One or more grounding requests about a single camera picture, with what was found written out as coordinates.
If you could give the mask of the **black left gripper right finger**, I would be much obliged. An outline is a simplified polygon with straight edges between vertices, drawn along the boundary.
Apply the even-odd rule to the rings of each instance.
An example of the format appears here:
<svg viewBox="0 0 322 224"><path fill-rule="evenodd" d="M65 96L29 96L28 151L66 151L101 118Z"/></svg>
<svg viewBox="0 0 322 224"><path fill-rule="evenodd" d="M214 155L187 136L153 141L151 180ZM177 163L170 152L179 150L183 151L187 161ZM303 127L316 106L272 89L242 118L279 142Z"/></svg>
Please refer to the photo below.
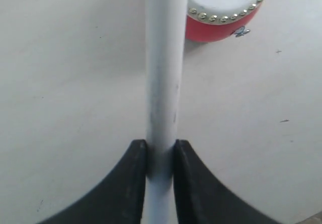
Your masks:
<svg viewBox="0 0 322 224"><path fill-rule="evenodd" d="M176 141L173 155L178 223L276 223L224 186L187 140Z"/></svg>

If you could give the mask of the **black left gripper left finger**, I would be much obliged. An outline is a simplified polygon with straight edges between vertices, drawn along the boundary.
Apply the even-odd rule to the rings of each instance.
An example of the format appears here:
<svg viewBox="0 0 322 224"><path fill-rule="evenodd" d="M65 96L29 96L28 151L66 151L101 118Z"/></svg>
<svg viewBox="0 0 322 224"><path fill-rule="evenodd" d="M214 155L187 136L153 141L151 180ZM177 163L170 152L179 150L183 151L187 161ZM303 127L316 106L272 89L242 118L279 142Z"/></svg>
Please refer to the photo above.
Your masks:
<svg viewBox="0 0 322 224"><path fill-rule="evenodd" d="M134 140L117 165L94 189L43 223L140 223L146 169L146 142Z"/></svg>

